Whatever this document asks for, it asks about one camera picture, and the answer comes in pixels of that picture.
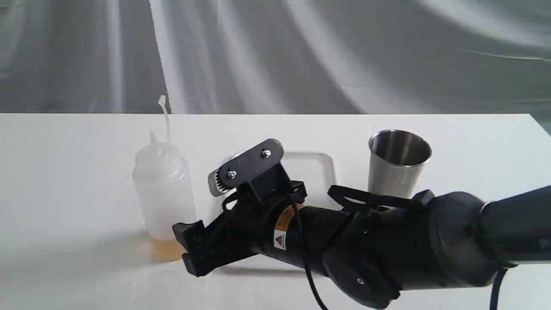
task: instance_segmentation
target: black cable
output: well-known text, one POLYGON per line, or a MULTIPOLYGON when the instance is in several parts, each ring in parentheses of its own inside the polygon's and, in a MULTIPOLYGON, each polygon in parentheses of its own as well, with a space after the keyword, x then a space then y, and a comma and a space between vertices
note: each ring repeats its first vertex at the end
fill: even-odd
POLYGON ((320 308, 322 308, 323 310, 328 310, 325 304, 323 304, 320 294, 317 292, 316 285, 314 284, 314 279, 312 278, 310 262, 308 261, 308 256, 306 255, 306 249, 304 247, 304 236, 302 234, 302 223, 300 222, 299 208, 291 195, 289 195, 289 199, 291 199, 293 211, 295 211, 296 221, 299 223, 300 255, 302 256, 302 263, 304 264, 304 270, 306 272, 306 277, 308 278, 308 283, 310 284, 310 289, 312 289, 312 294, 314 294, 314 298, 316 299, 317 304, 320 305, 320 308))
POLYGON ((495 276, 494 284, 491 287, 490 310, 498 310, 499 288, 507 270, 506 268, 501 268, 495 276))

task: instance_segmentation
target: oil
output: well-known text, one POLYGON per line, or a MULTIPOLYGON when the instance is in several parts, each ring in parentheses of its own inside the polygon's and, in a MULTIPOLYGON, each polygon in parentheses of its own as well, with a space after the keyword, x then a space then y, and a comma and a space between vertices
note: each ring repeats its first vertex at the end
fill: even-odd
POLYGON ((149 243, 151 243, 153 254, 162 261, 181 259, 182 254, 186 251, 176 239, 160 240, 150 235, 149 243))

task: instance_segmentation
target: cup rim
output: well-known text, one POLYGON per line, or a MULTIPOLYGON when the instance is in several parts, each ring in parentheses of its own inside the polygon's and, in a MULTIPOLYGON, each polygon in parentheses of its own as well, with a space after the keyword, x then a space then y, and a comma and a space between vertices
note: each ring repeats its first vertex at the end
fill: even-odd
POLYGON ((421 166, 421 165, 424 165, 426 164, 427 162, 430 161, 430 159, 433 157, 433 149, 430 147, 430 144, 428 142, 426 142, 425 139, 421 138, 420 136, 412 133, 412 132, 409 132, 409 131, 406 131, 406 130, 400 130, 400 129, 385 129, 385 130, 380 130, 376 133, 374 133, 370 138, 369 138, 369 143, 368 143, 368 146, 369 146, 369 151, 371 152, 372 155, 375 155, 377 158, 380 158, 381 160, 383 160, 385 163, 388 163, 390 165, 393 165, 393 166, 396 166, 396 167, 405 167, 405 168, 413 168, 413 167, 418 167, 418 166, 421 166), (395 163, 391 163, 389 161, 387 161, 386 159, 380 157, 377 153, 374 152, 373 148, 371 147, 371 143, 373 141, 373 139, 375 139, 378 135, 381 135, 383 133, 387 133, 387 132, 403 132, 403 133, 407 133, 409 135, 412 135, 416 138, 418 138, 419 140, 421 140, 423 143, 425 143, 425 145, 427 146, 427 148, 429 148, 429 156, 421 163, 418 163, 418 164, 415 164, 415 165, 400 165, 400 164, 395 164, 395 163))

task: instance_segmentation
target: plastic bottle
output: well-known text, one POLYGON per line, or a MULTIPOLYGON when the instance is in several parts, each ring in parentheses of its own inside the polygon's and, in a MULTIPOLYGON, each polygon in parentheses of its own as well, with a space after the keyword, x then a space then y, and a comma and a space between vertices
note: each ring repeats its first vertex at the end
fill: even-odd
MULTIPOLYGON (((164 100, 161 96, 159 104, 168 116, 164 100)), ((167 130, 170 139, 168 122, 167 130)), ((185 250, 176 241, 172 225, 196 221, 189 168, 176 146, 170 142, 158 142, 153 131, 149 132, 149 139, 150 144, 136 154, 132 179, 153 253, 161 260, 176 260, 185 250)))

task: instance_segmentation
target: stainless steel cup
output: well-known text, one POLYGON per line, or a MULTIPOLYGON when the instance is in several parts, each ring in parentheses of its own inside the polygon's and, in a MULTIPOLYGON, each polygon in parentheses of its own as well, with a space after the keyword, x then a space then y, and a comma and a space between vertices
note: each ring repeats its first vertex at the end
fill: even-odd
POLYGON ((432 155, 421 137, 402 130, 383 130, 369 139, 368 191, 411 198, 417 179, 432 155))

